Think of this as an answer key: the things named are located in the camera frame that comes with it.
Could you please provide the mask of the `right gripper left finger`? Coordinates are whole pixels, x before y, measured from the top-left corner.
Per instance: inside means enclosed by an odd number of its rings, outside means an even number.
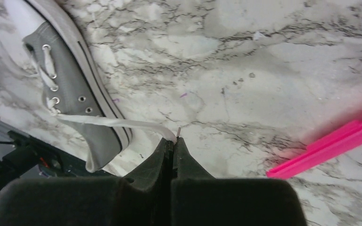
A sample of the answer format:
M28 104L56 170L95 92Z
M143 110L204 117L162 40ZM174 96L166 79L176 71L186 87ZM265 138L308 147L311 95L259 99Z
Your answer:
M0 192L0 226L168 226L173 142L124 177L17 179Z

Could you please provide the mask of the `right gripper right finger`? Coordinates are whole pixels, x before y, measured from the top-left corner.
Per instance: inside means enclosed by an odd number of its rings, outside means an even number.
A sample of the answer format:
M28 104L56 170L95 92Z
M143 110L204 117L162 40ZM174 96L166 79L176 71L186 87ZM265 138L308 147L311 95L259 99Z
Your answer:
M305 226L306 218L292 186L268 178L213 177L189 153L183 138L177 177L171 182L172 226Z

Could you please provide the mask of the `white shoelace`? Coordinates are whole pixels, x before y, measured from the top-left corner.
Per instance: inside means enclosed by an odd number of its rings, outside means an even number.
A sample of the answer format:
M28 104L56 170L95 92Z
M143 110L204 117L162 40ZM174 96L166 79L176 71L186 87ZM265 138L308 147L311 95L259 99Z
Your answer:
M40 64L37 62L35 53L32 50L28 50L27 54L30 58L30 61L35 68L37 75L42 78L42 81L51 91L58 91L59 86L54 82L54 79L57 77L55 71L55 66L53 58L51 57L51 46L43 45L42 46L43 55L45 57L45 69L43 69ZM59 104L60 100L58 97L48 98L46 97L44 103L51 115L58 117L61 120L71 121L82 124L93 124L98 126L106 127L125 127L132 129L149 129L160 134L164 139L172 141L174 144L177 143L176 135L170 131L168 128L152 122L143 122L143 121L133 121L126 119L111 119L108 117L98 117L98 116L88 116L88 115L68 115L63 114L59 109L56 108L56 105Z

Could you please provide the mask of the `grey canvas sneaker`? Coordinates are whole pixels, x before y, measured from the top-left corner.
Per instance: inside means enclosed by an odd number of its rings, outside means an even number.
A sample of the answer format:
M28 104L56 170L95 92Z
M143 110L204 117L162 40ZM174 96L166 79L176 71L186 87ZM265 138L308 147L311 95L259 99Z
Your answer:
M54 0L6 0L4 6L42 79L43 104L86 140L86 170L102 169L129 145L132 132L102 123L123 115L105 89L79 29Z

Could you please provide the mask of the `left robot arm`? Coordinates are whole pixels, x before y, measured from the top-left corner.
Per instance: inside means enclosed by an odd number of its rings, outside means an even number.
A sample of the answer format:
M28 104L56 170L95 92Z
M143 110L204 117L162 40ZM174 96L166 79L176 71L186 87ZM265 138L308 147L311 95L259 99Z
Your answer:
M57 149L33 137L26 137L11 130L7 133L11 141L0 141L1 145L11 145L14 149L0 160L0 191L11 181L20 178L34 166L44 167L57 177L64 166Z

